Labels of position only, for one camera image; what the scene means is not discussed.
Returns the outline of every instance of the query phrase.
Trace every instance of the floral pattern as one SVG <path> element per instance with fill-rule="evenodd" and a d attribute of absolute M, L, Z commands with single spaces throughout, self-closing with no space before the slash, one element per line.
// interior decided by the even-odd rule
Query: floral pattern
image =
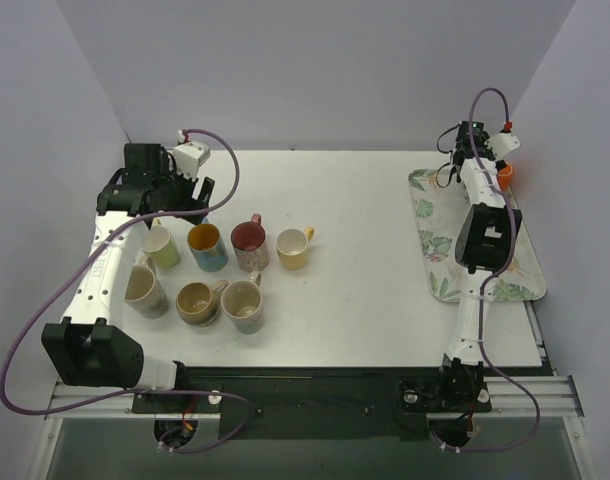
<path fill-rule="evenodd" d="M 444 302 L 458 302 L 462 271 L 454 260 L 454 246 L 470 204 L 462 184 L 438 186 L 438 183 L 446 185 L 448 177 L 449 170 L 443 170 L 439 179 L 434 169 L 418 169 L 409 174 L 408 181 L 430 291 Z M 511 192 L 510 198 L 515 205 Z M 543 274 L 523 227 L 512 263 L 500 276 L 494 298 L 496 301 L 536 300 L 545 290 Z"/>

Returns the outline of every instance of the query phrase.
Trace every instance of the orange mug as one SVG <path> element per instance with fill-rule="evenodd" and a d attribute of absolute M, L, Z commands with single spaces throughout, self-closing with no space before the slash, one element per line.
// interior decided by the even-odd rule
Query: orange mug
<path fill-rule="evenodd" d="M 498 180 L 498 186 L 501 187 L 501 190 L 506 191 L 509 188 L 509 184 L 512 181 L 512 177 L 514 176 L 514 167 L 511 164 L 507 164 L 507 166 L 499 171 L 496 174 L 496 179 Z"/>

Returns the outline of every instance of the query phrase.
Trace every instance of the red mug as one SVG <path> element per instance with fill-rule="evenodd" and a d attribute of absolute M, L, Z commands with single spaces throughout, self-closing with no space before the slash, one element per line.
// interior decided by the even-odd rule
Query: red mug
<path fill-rule="evenodd" d="M 252 215 L 249 222 L 239 223 L 232 230 L 232 245 L 238 266 L 246 272 L 262 270 L 269 263 L 269 253 L 265 242 L 265 229 L 261 226 L 261 216 Z"/>

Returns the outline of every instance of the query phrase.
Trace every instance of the blue mug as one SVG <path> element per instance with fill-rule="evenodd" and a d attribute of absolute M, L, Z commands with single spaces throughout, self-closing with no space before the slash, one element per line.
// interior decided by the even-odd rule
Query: blue mug
<path fill-rule="evenodd" d="M 187 245 L 201 270 L 216 272 L 227 265 L 227 250 L 218 228 L 201 223 L 187 234 Z"/>

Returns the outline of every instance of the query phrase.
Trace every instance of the white table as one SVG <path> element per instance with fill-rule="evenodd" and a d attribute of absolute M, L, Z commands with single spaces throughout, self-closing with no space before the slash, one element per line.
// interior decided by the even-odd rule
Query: white table
<path fill-rule="evenodd" d="M 244 279 L 229 241 L 232 228 L 258 212 L 271 253 L 263 271 L 265 326 L 239 334 L 224 314 L 209 327 L 181 321 L 176 309 L 148 320 L 125 308 L 124 328 L 146 352 L 190 366 L 434 367 L 452 335 L 457 304 L 435 299 L 427 286 L 407 184 L 417 168 L 443 157 L 428 152 L 241 151 L 234 198 L 209 215 L 225 237 L 228 265 L 205 273 L 186 244 L 190 228 L 163 219 L 181 263 L 160 272 L 170 303 L 192 281 Z M 199 172 L 216 180 L 212 204 L 234 177 L 225 152 Z M 310 261 L 284 270 L 275 241 L 286 228 L 316 228 Z M 540 366 L 525 306 L 494 304 L 485 330 L 499 366 Z"/>

